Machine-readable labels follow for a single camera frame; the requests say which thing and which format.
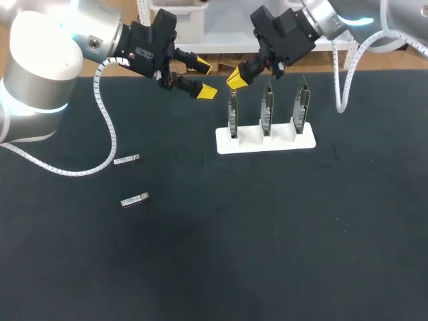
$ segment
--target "wooden floor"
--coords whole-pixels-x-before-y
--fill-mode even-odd
[[[122,12],[122,20],[130,23],[136,19],[138,9],[136,0],[104,0],[107,5],[117,7]],[[8,53],[8,34],[0,28],[0,77],[4,74]],[[343,65],[345,53],[340,54],[340,64]],[[331,52],[312,52],[300,60],[287,72],[332,72]],[[98,64],[85,61],[81,76],[92,77]],[[397,70],[397,69],[428,69],[428,61],[421,58],[414,50],[395,51],[382,55],[366,53],[358,66],[360,70]],[[105,72],[106,76],[137,76],[124,68],[113,66]]]

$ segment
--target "small metal block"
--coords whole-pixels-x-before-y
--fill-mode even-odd
[[[140,159],[140,154],[136,154],[136,155],[132,155],[132,156],[124,157],[124,158],[115,159],[114,160],[114,164],[115,165],[123,165],[123,164],[126,164],[126,163],[135,162],[138,159]]]
[[[148,199],[148,193],[144,193],[135,197],[131,197],[130,199],[125,199],[124,201],[121,201],[120,204],[125,209],[127,207],[143,203],[147,199]]]

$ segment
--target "screw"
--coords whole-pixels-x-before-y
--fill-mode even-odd
[[[90,46],[92,49],[97,49],[98,47],[100,47],[100,42],[99,42],[98,40],[91,39],[91,40],[89,41],[89,46]]]

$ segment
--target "label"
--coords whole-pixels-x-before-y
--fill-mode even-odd
[[[147,50],[144,50],[144,49],[142,49],[142,48],[140,48],[140,47],[137,47],[137,48],[135,49],[135,53],[136,53],[137,55],[140,55],[140,56],[142,56],[142,57],[146,58],[146,59],[152,59],[152,58],[153,58],[153,56],[154,56],[154,54],[153,54],[152,52],[149,52],[149,51],[147,51]]]
[[[122,201],[122,206],[132,205],[137,202],[141,202],[142,200],[143,200],[142,195],[131,197],[130,199],[125,199],[124,201]]]

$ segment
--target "white container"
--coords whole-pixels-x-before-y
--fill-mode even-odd
[[[183,1],[186,5],[171,6],[178,1],[158,0],[150,2],[150,10],[156,15],[159,10],[164,9],[177,16],[177,39],[175,43],[200,43],[204,40],[205,11],[208,3],[198,3],[194,0]]]

